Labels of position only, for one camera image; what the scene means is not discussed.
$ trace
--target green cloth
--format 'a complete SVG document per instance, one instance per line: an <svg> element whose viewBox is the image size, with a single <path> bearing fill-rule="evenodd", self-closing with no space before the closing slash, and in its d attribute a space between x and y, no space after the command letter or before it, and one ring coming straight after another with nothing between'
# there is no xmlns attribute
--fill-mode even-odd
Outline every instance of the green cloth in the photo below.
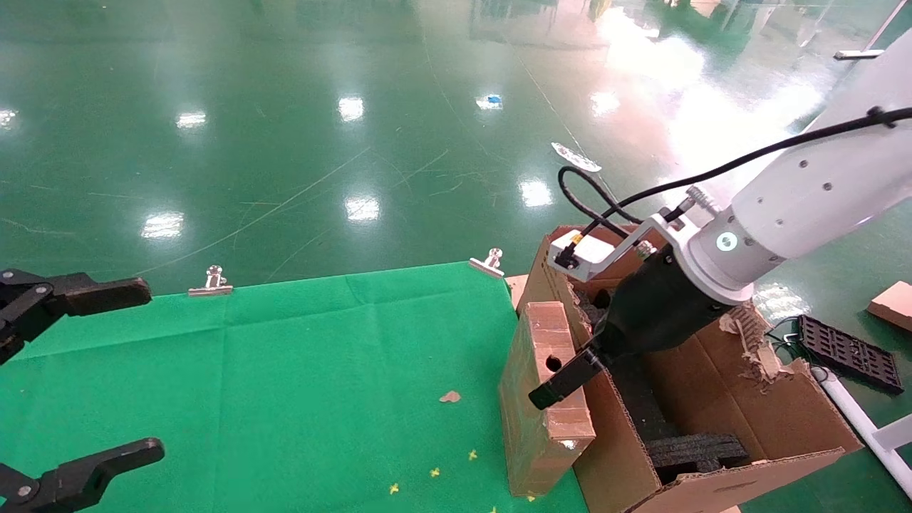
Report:
<svg viewBox="0 0 912 513"><path fill-rule="evenodd" d="M535 502L509 494L515 326L503 282L465 264L63 319L0 367L0 461L38 476L159 437L165 458L98 513L586 511L572 472Z"/></svg>

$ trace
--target robotic arm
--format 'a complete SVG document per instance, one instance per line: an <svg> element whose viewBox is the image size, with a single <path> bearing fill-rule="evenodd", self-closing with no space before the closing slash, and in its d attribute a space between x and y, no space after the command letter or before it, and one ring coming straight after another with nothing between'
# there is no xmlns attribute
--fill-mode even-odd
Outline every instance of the robotic arm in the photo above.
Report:
<svg viewBox="0 0 912 513"><path fill-rule="evenodd" d="M868 64L809 127L815 130L912 105L912 31ZM555 240L548 263L588 281L630 248L652 252L625 278L592 339L529 394L544 409L582 386L611 361L676 347L733 306L753 282L790 258L844 236L912 195L912 122L888 122L797 146L780 154L719 211L699 190L679 205L702 203L714 215L702 228L660 213L613 247L573 231ZM658 252L640 241L660 232ZM558 256L576 243L574 264Z"/></svg>

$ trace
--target black cable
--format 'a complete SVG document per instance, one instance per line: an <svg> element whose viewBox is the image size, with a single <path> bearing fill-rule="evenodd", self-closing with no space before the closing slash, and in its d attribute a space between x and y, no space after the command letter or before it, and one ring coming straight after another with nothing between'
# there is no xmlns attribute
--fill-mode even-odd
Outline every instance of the black cable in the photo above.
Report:
<svg viewBox="0 0 912 513"><path fill-rule="evenodd" d="M861 130L863 128L873 127L876 125L886 125L889 128L894 128L896 126L896 121L908 120L910 118L912 118L912 107L905 107L903 109L888 110L888 111L884 111L880 107L873 107L870 110L868 110L867 115L864 116L863 118L857 118L854 120L837 123L837 124L829 126L829 127L824 127L822 129L817 129L817 130L808 131L808 132L805 132L802 134L798 134L794 137L790 137L788 139L776 142L775 144L771 144L764 148L760 148L759 150L757 150L755 152L751 152L746 155L742 155L741 157L739 157L731 162L725 163L711 171L707 171L705 173L698 174L696 176L691 176L690 178L684 178L681 180L677 180L675 182L664 183L662 185L658 185L656 187L651 187L645 191L641 191L639 193L633 194L632 196L629 196L628 198L625 198L625 199L621 200L620 202L618 202L617 205L618 205L618 208L623 208L629 204L632 204L634 202L637 202L643 198L647 198L654 194L664 193L665 191L669 191L671 189L677 189L678 187L684 187L686 185L693 185L694 183L699 183L699 182L703 182L705 180L709 180L710 178L715 178L716 176L719 176L720 174L727 173L739 166L746 164L747 162L758 159L758 158L762 157L763 155L767 155L767 154L773 153L773 152L778 152L779 150L785 150L787 148L791 148L791 147L797 146L799 144L805 144L806 142L817 141L820 139L825 139L827 137L833 137L835 135L839 135L839 134L846 133L849 131ZM614 206L612 206L608 210L605 210L605 212L603 212L600 217L608 218L610 215L614 214L616 211L617 211L617 209ZM598 226L600 224L600 222L601 222L600 219L596 219L592 223L589 223L589 225L581 233L581 236L586 236L589 233L591 233L592 230L596 229L596 226Z"/></svg>
<svg viewBox="0 0 912 513"><path fill-rule="evenodd" d="M580 178L585 180L587 183L589 183L589 185L591 185L592 188L596 190L598 195L602 196L602 199L605 200L605 203L610 205L612 208L617 209L617 213L620 214L625 219L627 219L628 221L630 221L631 223L640 224L643 222L642 219L634 217L633 215L630 215L627 212L625 212L624 209L621 208L621 206L617 204L617 201L615 201L615 199L613 197L611 197L611 194L609 194L605 189L603 189L601 187L601 185L599 185L592 176L589 176L588 173L586 173L585 171L583 171L577 167L574 167L572 165L566 165L566 166L562 167L560 169L560 171L557 172L557 184L560 186L561 192L564 193L564 197L566 197L567 201L569 201L570 204L575 206L576 209L579 210L580 212L582 212L583 214L586 214L589 217L596 219L599 224L608 228L609 230L611 230L612 232L617 234L617 236L624 239L624 238L627 238L627 236L629 236L630 233L628 233L627 230L621 228L620 226L615 225L611 221L608 221L606 218L599 215L598 212L585 206L581 201L576 199L576 196L574 196L574 194L570 192L570 190L566 186L566 183L564 182L564 176L567 173L575 174L576 176L579 176Z"/></svg>

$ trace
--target green epoxy floor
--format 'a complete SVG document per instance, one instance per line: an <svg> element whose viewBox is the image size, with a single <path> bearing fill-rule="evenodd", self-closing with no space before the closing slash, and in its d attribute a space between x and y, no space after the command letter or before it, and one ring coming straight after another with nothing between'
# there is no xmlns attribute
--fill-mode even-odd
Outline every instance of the green epoxy floor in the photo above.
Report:
<svg viewBox="0 0 912 513"><path fill-rule="evenodd" d="M542 235L584 221L552 141L619 196L705 171L806 126L851 79L833 53L864 47L895 6L0 0L0 254L39 274L140 274L156 294L211 264L244 286L492 246L523 274ZM502 109L476 102L489 94ZM724 203L759 169L708 188ZM912 274L910 222L902 205L779 267L761 309L898 351L912 383L912 337L864 313ZM847 386L876 423L912 412ZM910 509L867 452L746 509L862 507Z"/></svg>

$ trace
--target cardboard box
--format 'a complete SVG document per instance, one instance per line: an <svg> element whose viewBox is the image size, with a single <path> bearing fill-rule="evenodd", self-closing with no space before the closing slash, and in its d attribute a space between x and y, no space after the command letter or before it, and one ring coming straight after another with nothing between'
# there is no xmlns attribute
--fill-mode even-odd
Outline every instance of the cardboard box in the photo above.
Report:
<svg viewBox="0 0 912 513"><path fill-rule="evenodd" d="M879 296L871 299L867 311L898 327L912 331L912 285L897 281Z"/></svg>
<svg viewBox="0 0 912 513"><path fill-rule="evenodd" d="M574 354L564 305L526 304L499 387L507 476L516 497L548 493L596 437L582 390L544 411L527 395Z"/></svg>
<svg viewBox="0 0 912 513"><path fill-rule="evenodd" d="M539 247L520 308L533 301L561 301L574 343L591 335L567 276L545 263L550 241L573 226L562 226ZM594 236L616 245L617 236L598 229ZM656 247L665 245L656 234ZM639 267L629 252L596 279L575 282L590 298L612 289ZM662 486L645 447L607 373L590 381L586 398L596 440L574 470L590 513L719 513L828 466L861 444L811 376L797 362L794 376L761 393L741 377L741 340L713 322L675 349L647 355L644 364L668 420L683 434L735 434L752 463L708 474L683 474Z"/></svg>

